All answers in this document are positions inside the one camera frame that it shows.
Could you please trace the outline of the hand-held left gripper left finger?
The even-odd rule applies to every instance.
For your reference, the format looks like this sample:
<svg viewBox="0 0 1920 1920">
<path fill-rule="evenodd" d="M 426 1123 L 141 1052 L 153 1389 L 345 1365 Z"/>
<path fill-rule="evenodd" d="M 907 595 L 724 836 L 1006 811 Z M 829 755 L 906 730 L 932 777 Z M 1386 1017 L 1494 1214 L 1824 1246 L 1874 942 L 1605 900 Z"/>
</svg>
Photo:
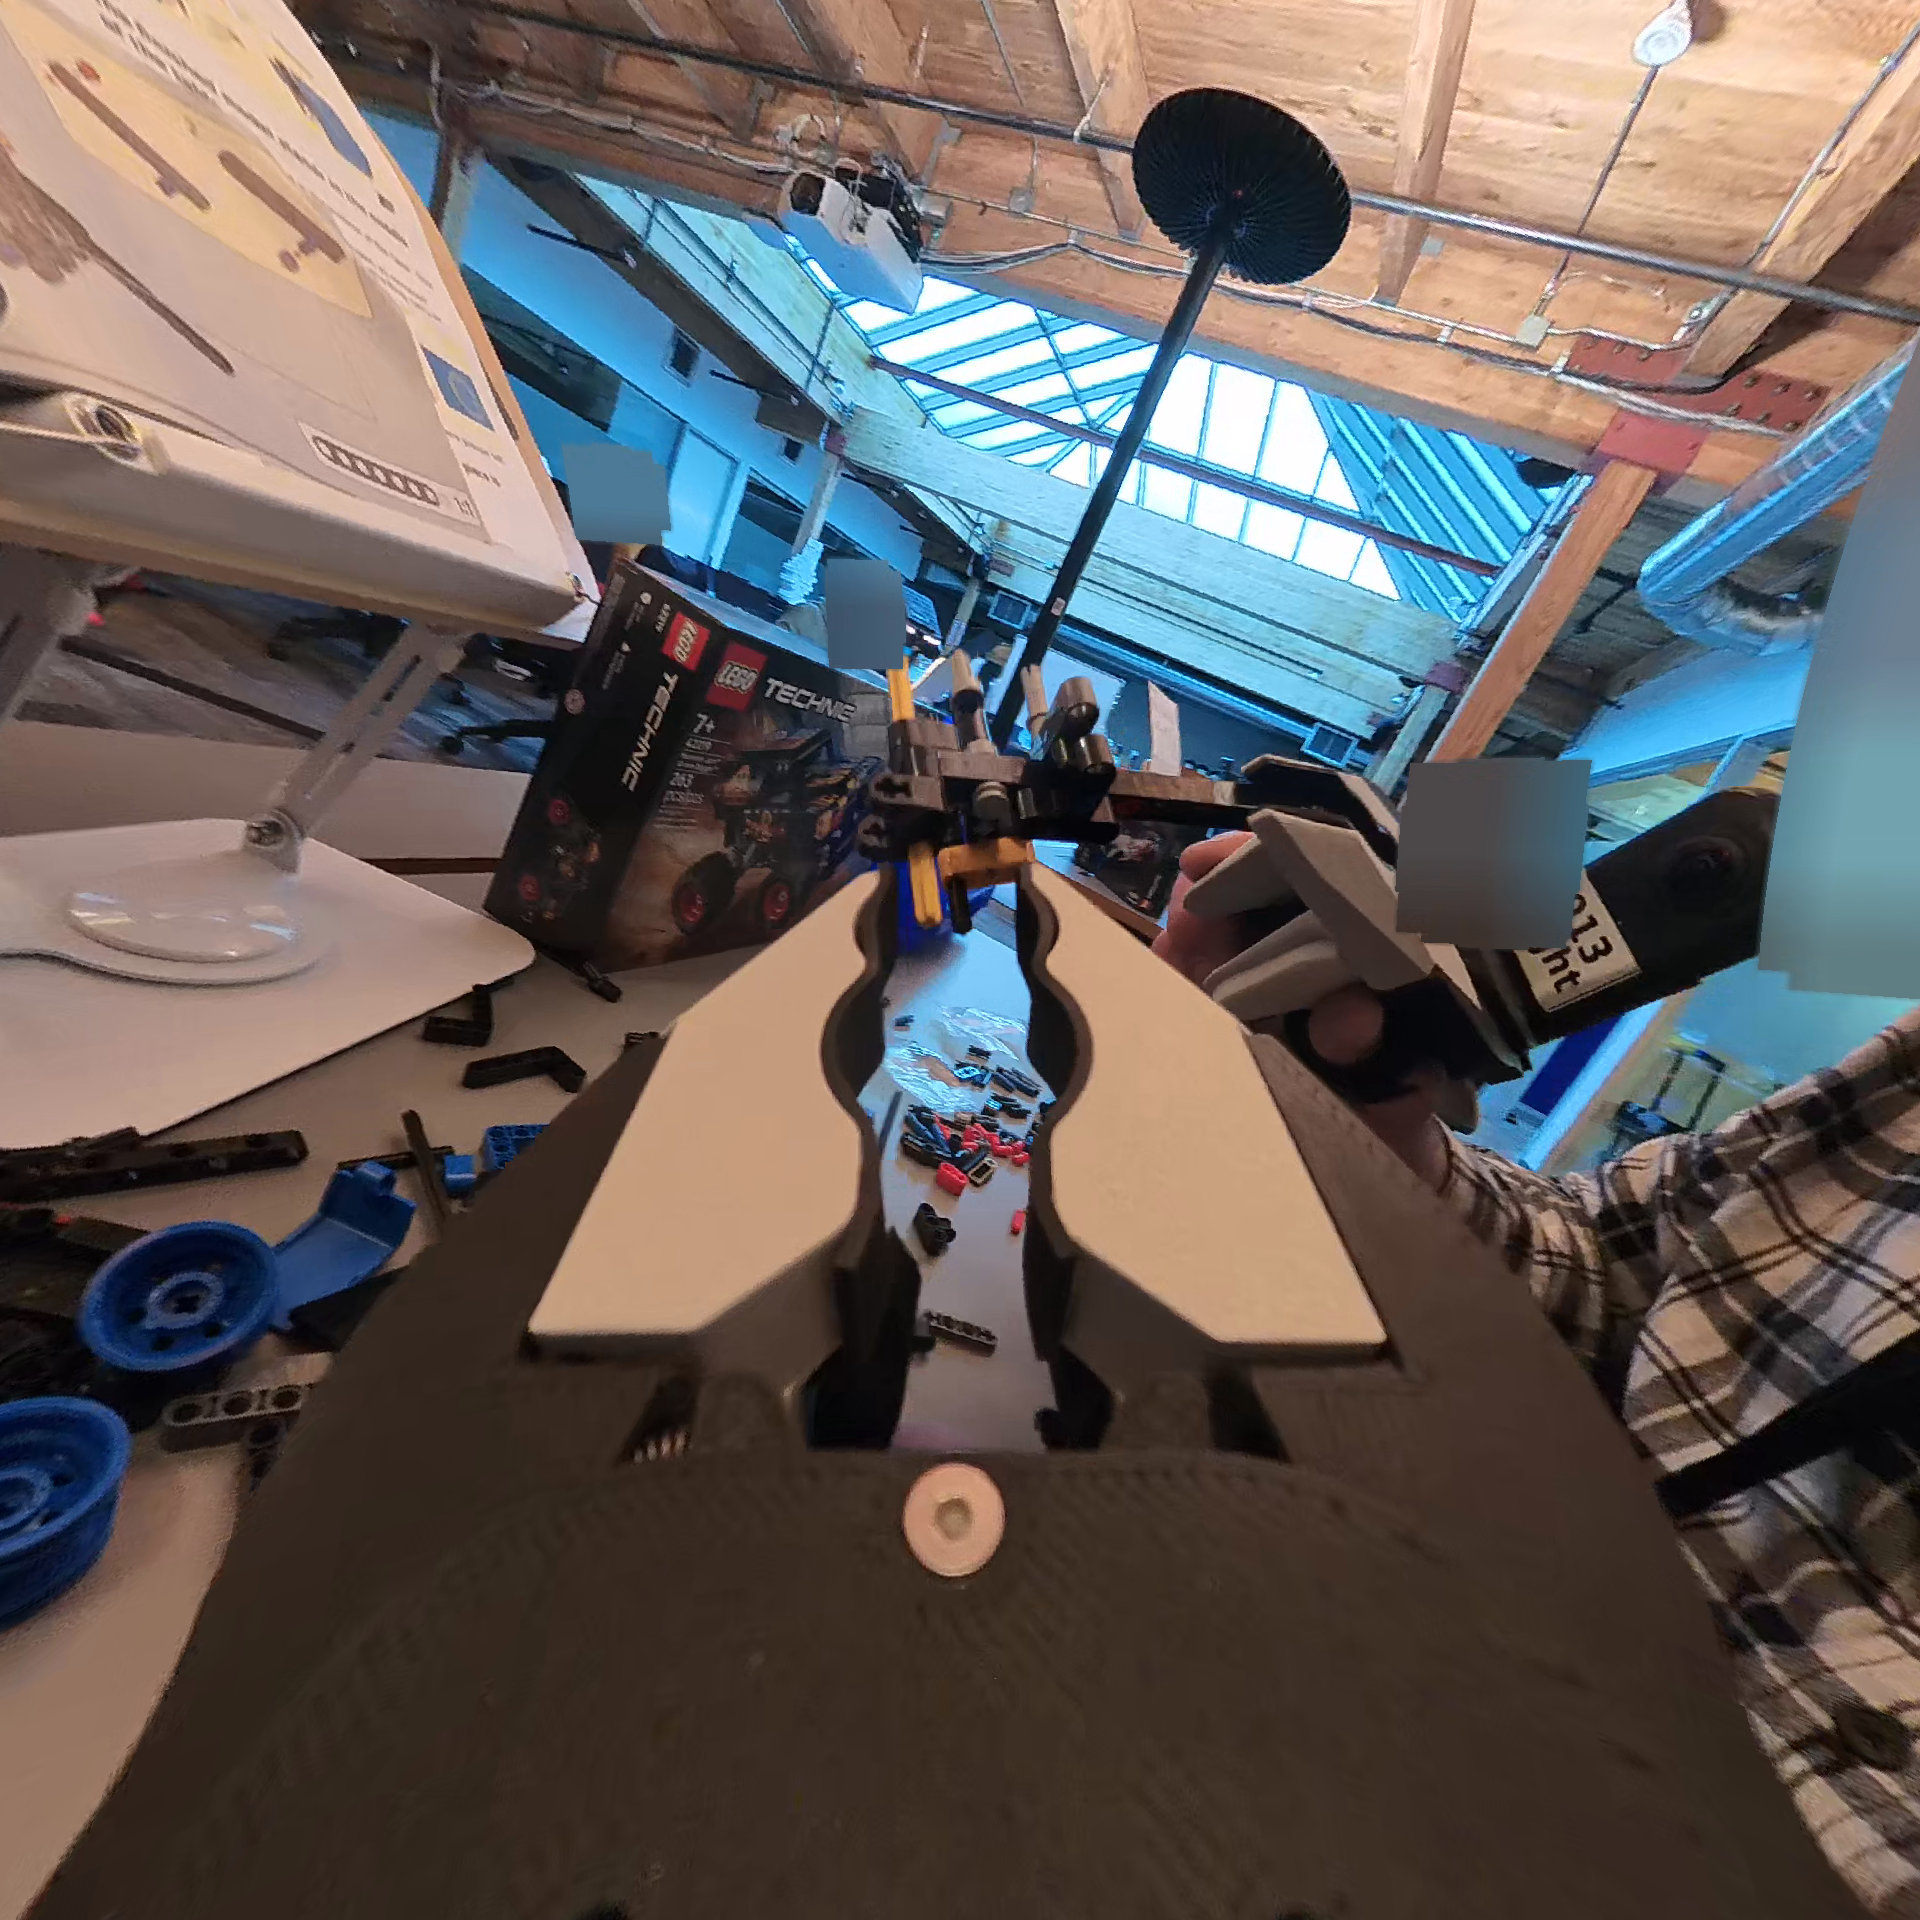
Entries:
<svg viewBox="0 0 1920 1920">
<path fill-rule="evenodd" d="M 528 1337 L 546 1357 L 744 1376 L 819 1449 L 884 1449 L 922 1272 L 888 1227 L 880 1068 L 896 876 L 848 882 L 659 1043 Z"/>
</svg>

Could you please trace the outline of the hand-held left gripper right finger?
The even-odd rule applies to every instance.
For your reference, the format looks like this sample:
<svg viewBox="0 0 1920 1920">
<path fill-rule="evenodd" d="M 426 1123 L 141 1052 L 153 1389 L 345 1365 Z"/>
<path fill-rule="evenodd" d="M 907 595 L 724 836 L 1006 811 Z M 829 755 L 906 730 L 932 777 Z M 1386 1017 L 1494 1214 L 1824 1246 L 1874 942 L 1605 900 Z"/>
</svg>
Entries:
<svg viewBox="0 0 1920 1920">
<path fill-rule="evenodd" d="M 1024 1309 L 1048 1449 L 1097 1449 L 1158 1385 L 1201 1444 L 1269 1449 L 1261 1369 L 1372 1365 L 1389 1332 L 1265 1069 L 1267 1044 L 1054 869 L 1018 884 L 1028 1168 Z"/>
</svg>

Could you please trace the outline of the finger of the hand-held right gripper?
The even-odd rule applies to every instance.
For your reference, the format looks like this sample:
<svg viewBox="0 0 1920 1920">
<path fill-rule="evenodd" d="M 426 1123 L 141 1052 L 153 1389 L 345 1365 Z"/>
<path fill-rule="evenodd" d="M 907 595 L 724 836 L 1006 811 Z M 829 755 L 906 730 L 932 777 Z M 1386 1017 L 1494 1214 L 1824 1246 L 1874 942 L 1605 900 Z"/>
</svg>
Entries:
<svg viewBox="0 0 1920 1920">
<path fill-rule="evenodd" d="M 1313 1021 L 1345 990 L 1378 1012 L 1366 1053 L 1516 1053 L 1521 1021 L 1497 960 L 1401 929 L 1392 865 L 1353 828 L 1254 816 L 1259 857 L 1290 918 L 1250 948 L 1250 1028 L 1324 1053 Z"/>
<path fill-rule="evenodd" d="M 1401 819 L 1362 774 L 1318 762 L 1261 755 L 1238 769 L 1235 805 L 1245 814 L 1276 810 L 1353 828 L 1386 867 L 1398 865 Z"/>
</svg>

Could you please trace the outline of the toy brick assembly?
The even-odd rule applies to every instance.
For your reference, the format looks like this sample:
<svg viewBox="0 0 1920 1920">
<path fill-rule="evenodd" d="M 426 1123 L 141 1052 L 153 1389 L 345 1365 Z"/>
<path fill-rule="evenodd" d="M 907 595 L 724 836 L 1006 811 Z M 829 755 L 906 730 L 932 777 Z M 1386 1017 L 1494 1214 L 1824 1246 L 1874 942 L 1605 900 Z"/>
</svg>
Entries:
<svg viewBox="0 0 1920 1920">
<path fill-rule="evenodd" d="M 949 657 L 952 717 L 918 705 L 909 664 L 884 675 L 888 755 L 866 784 L 856 848 L 896 867 L 896 889 L 924 930 L 964 936 L 974 896 L 1019 882 L 1038 845 L 1106 845 L 1140 828 L 1245 828 L 1245 784 L 1125 771 L 1097 731 L 1083 690 L 1041 696 L 1028 715 L 1041 744 L 1012 755 L 993 744 L 985 697 L 968 657 Z"/>
</svg>

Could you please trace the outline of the instruction booklet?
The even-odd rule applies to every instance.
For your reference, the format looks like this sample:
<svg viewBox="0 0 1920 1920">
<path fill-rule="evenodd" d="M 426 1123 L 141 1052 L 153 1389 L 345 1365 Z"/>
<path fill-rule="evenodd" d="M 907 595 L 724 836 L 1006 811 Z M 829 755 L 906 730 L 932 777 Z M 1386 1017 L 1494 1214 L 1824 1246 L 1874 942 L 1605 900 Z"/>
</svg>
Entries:
<svg viewBox="0 0 1920 1920">
<path fill-rule="evenodd" d="M 468 630 L 590 595 L 438 230 L 286 4 L 4 2 L 4 542 Z"/>
</svg>

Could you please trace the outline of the person's right forearm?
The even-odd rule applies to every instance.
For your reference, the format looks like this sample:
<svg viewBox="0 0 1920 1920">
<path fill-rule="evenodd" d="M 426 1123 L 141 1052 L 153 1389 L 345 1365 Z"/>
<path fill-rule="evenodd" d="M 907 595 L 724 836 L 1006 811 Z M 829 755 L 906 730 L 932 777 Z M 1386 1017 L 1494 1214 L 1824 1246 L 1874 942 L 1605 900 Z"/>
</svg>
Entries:
<svg viewBox="0 0 1920 1920">
<path fill-rule="evenodd" d="M 1917 1012 L 1704 1137 L 1550 1180 L 1446 1142 L 1440 1193 L 1661 1476 L 1917 1331 Z M 1915 1402 L 1677 1526 L 1763 1756 L 1874 1916 L 1917 1913 Z"/>
</svg>

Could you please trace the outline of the grey desk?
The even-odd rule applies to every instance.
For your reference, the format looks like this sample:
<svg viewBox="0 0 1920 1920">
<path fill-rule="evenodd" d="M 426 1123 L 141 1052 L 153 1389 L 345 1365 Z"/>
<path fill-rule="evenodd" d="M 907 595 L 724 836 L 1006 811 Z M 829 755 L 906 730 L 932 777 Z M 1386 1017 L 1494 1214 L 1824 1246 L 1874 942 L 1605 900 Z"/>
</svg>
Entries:
<svg viewBox="0 0 1920 1920">
<path fill-rule="evenodd" d="M 11 723 L 4 731 L 4 834 L 64 833 L 146 820 L 236 819 L 292 766 L 292 750 L 180 737 Z M 380 758 L 331 811 L 330 845 L 409 870 L 422 889 L 480 905 L 478 857 L 500 850 L 523 779 Z M 974 932 L 906 958 L 890 987 L 891 1008 L 922 1019 L 949 1010 L 1008 1017 L 1024 1034 L 1026 993 L 1018 966 L 1014 916 L 997 896 Z M 662 1028 L 744 963 L 724 950 L 619 979 L 622 1002 L 602 1002 L 561 966 L 538 963 L 497 998 L 497 1044 L 562 1048 L 587 1073 L 604 1073 L 632 1032 Z M 297 1130 L 309 1163 L 236 1181 L 179 1186 L 100 1203 L 98 1211 L 140 1226 L 228 1217 L 266 1240 L 292 1230 L 316 1204 L 337 1162 L 401 1148 L 401 1114 L 416 1110 L 436 1145 L 476 1148 L 500 1121 L 552 1121 L 562 1092 L 521 1083 L 465 1091 L 465 1053 L 420 1043 L 416 1025 L 349 1050 L 205 1116 L 197 1133 Z M 924 1299 L 998 1337 L 995 1357 L 940 1348 L 907 1387 L 909 1444 L 1019 1449 L 1035 1443 L 1033 1410 L 1045 1373 L 1024 1331 L 1019 1240 L 1011 1219 L 1024 1176 L 954 1206 L 955 1246 L 925 1264 Z M 202 1608 L 226 1542 L 234 1485 L 218 1456 L 141 1460 L 104 1564 L 36 1621 L 4 1635 L 4 1732 L 22 1736 L 40 1712 L 77 1722 L 98 1700 L 110 1714 L 150 1709 Z"/>
</svg>

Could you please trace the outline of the person's right hand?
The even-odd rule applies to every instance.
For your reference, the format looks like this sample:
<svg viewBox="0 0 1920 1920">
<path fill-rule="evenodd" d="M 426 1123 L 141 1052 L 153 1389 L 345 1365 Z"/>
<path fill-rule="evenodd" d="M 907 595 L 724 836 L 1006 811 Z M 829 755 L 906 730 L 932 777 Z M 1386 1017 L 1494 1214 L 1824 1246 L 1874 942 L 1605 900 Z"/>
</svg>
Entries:
<svg viewBox="0 0 1920 1920">
<path fill-rule="evenodd" d="M 1241 848 L 1250 833 L 1219 833 L 1190 845 L 1180 861 L 1168 912 L 1154 955 L 1202 986 L 1254 942 L 1250 916 L 1209 916 L 1189 905 L 1189 894 Z M 1386 1005 L 1361 982 L 1345 982 L 1309 1008 L 1308 1044 L 1324 1065 L 1366 1065 L 1386 1037 Z M 1401 1092 L 1378 1102 L 1356 1102 L 1353 1110 L 1429 1189 L 1444 1193 L 1452 1168 L 1452 1117 L 1467 1110 L 1473 1086 L 1444 1075 L 1436 1064 L 1409 1068 Z"/>
</svg>

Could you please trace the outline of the pile of small toy pieces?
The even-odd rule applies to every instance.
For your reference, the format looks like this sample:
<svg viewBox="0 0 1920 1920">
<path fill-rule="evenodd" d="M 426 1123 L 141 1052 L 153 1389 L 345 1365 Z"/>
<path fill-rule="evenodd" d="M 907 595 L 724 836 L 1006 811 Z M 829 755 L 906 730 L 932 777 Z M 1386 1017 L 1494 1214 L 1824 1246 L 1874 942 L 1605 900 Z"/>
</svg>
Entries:
<svg viewBox="0 0 1920 1920">
<path fill-rule="evenodd" d="M 891 1016 L 882 1140 L 949 1196 L 1024 1171 L 1054 1106 L 1012 1019 L 972 1008 Z"/>
</svg>

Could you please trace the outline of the blue curved toy panel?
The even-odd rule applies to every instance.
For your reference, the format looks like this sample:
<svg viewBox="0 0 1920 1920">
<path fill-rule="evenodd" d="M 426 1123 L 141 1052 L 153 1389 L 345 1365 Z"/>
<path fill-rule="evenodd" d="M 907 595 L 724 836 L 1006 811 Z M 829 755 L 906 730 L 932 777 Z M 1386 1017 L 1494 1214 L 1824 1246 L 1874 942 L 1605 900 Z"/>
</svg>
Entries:
<svg viewBox="0 0 1920 1920">
<path fill-rule="evenodd" d="M 318 1211 L 276 1241 L 272 1325 L 288 1331 L 296 1313 L 371 1281 L 405 1244 L 416 1203 L 395 1192 L 385 1162 L 337 1168 Z"/>
</svg>

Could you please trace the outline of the black building toy box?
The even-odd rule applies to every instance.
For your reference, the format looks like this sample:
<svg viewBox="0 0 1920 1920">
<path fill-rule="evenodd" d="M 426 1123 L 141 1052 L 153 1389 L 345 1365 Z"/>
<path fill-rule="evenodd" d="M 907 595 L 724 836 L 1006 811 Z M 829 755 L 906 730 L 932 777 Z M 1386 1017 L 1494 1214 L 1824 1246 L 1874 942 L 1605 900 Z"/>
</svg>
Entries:
<svg viewBox="0 0 1920 1920">
<path fill-rule="evenodd" d="M 762 947 L 869 861 L 884 680 L 617 563 L 484 909 L 604 974 Z"/>
</svg>

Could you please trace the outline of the white book stand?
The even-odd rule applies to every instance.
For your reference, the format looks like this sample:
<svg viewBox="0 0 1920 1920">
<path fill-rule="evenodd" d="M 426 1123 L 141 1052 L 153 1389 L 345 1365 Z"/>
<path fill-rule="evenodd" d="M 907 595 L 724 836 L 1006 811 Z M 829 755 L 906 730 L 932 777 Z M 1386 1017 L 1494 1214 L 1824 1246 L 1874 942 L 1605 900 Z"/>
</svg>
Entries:
<svg viewBox="0 0 1920 1920">
<path fill-rule="evenodd" d="M 426 360 L 358 422 L 268 414 L 290 458 L 67 388 L 4 411 L 8 592 L 28 635 L 89 570 L 158 570 L 403 617 L 398 654 L 240 819 L 133 800 L 130 824 L 4 836 L 4 1145 L 169 1125 L 525 970 L 528 942 L 331 848 L 320 816 L 474 633 L 541 635 L 585 560 L 505 392 Z"/>
</svg>

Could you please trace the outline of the heap of black blue beams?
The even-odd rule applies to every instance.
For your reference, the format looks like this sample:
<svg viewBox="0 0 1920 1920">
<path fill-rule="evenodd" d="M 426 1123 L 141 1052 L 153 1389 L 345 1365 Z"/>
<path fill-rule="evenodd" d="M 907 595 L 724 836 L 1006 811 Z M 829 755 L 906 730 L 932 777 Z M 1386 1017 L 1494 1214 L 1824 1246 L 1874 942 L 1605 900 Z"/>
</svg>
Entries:
<svg viewBox="0 0 1920 1920">
<path fill-rule="evenodd" d="M 450 1200 L 474 1186 L 474 1162 L 427 1145 L 418 1116 L 405 1116 L 403 1137 L 401 1152 L 385 1160 L 349 1160 L 337 1168 L 385 1162 L 395 1171 L 395 1192 L 409 1200 L 414 1198 L 401 1189 L 401 1178 L 411 1176 L 418 1198 L 426 1200 L 427 1224 L 438 1227 L 448 1221 Z M 307 1387 L 238 1382 L 236 1369 L 270 1336 L 302 1337 L 314 1347 L 337 1348 L 393 1281 L 401 1248 L 371 1281 L 302 1308 L 284 1332 L 270 1325 L 226 1366 L 188 1376 L 125 1376 L 97 1362 L 77 1342 L 76 1314 L 83 1292 L 110 1254 L 140 1237 L 189 1221 L 145 1230 L 86 1214 L 81 1206 L 84 1198 L 98 1196 L 67 1198 L 45 1206 L 4 1204 L 4 1404 L 49 1397 L 97 1402 L 120 1413 L 133 1433 L 158 1429 L 169 1449 L 238 1444 L 264 1473 L 297 1422 Z M 234 1224 L 228 1219 L 192 1221 Z"/>
</svg>

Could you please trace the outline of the blue toy wheel hub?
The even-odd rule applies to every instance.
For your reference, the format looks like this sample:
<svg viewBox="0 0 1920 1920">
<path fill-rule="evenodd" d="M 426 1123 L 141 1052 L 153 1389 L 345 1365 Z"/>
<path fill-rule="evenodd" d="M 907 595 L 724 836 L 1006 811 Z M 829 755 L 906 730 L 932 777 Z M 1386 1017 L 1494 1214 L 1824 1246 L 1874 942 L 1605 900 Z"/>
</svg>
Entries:
<svg viewBox="0 0 1920 1920">
<path fill-rule="evenodd" d="M 36 1617 L 104 1556 L 133 1433 L 89 1400 L 3 1406 L 3 1627 Z"/>
<path fill-rule="evenodd" d="M 202 1373 L 248 1354 L 276 1302 L 270 1241 L 226 1221 L 189 1221 L 136 1240 L 93 1272 L 76 1337 L 125 1376 Z"/>
</svg>

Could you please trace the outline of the black pole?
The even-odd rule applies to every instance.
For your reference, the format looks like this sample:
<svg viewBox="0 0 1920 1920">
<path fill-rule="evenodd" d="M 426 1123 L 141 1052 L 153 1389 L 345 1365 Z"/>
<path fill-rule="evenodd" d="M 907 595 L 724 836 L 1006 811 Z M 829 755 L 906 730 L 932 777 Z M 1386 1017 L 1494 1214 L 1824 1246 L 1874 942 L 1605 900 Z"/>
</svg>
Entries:
<svg viewBox="0 0 1920 1920">
<path fill-rule="evenodd" d="M 1189 275 L 998 697 L 990 730 L 998 748 L 1012 738 L 1026 675 L 1041 668 L 1064 625 L 1217 278 L 1306 281 L 1339 254 L 1353 220 L 1352 190 L 1329 147 L 1282 107 L 1225 86 L 1189 86 L 1157 102 L 1136 133 L 1132 170 L 1142 213 L 1189 254 Z"/>
</svg>

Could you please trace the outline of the silver air duct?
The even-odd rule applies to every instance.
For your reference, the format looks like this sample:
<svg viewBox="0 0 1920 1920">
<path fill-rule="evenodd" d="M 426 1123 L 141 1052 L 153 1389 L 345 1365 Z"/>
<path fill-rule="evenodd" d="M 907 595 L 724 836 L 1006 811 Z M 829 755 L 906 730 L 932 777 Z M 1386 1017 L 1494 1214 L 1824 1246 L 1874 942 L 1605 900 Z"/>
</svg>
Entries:
<svg viewBox="0 0 1920 1920">
<path fill-rule="evenodd" d="M 1892 418 L 1913 344 L 1864 377 L 1741 488 L 1654 548 L 1640 573 L 1643 611 L 1675 637 L 1734 657 L 1808 646 L 1824 602 L 1764 595 L 1738 570 L 1858 492 Z"/>
</svg>

